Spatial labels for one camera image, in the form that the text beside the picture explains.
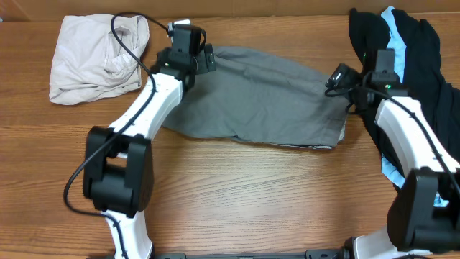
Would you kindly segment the grey shorts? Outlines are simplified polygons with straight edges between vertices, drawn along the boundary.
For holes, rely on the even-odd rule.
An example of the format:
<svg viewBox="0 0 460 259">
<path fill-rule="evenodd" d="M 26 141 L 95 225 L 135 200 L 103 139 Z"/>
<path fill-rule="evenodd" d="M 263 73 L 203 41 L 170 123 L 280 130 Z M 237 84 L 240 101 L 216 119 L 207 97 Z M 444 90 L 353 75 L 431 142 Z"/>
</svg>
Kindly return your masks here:
<svg viewBox="0 0 460 259">
<path fill-rule="evenodd" d="M 163 122 L 194 138 L 331 149 L 345 137 L 344 97 L 327 97 L 328 76 L 246 47 L 216 47 L 216 70 L 195 79 Z"/>
</svg>

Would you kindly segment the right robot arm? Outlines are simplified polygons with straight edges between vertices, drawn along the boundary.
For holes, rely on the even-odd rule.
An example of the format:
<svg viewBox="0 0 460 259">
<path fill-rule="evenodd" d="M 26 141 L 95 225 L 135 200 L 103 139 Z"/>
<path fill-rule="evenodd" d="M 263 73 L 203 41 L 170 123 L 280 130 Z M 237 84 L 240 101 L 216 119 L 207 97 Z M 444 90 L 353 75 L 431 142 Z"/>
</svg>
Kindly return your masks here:
<svg viewBox="0 0 460 259">
<path fill-rule="evenodd" d="M 381 230 L 351 238 L 340 258 L 426 258 L 459 250 L 459 163 L 439 142 L 421 104 L 394 71 L 395 51 L 364 57 L 362 71 L 341 63 L 326 82 L 328 97 L 347 96 L 361 114 L 376 110 L 405 182 Z"/>
</svg>

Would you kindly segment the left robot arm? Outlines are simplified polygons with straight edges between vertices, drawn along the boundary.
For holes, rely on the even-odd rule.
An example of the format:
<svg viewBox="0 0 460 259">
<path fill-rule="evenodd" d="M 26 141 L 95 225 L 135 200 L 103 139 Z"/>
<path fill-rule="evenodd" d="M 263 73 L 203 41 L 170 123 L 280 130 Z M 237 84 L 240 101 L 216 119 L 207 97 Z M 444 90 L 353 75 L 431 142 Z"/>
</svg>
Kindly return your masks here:
<svg viewBox="0 0 460 259">
<path fill-rule="evenodd" d="M 140 95 L 109 127 L 93 127 L 86 140 L 83 195 L 109 224 L 114 258 L 153 256 L 144 216 L 154 185 L 152 141 L 196 75 L 216 69 L 204 29 L 186 19 L 170 23 L 167 32 L 172 45 L 158 52 Z"/>
</svg>

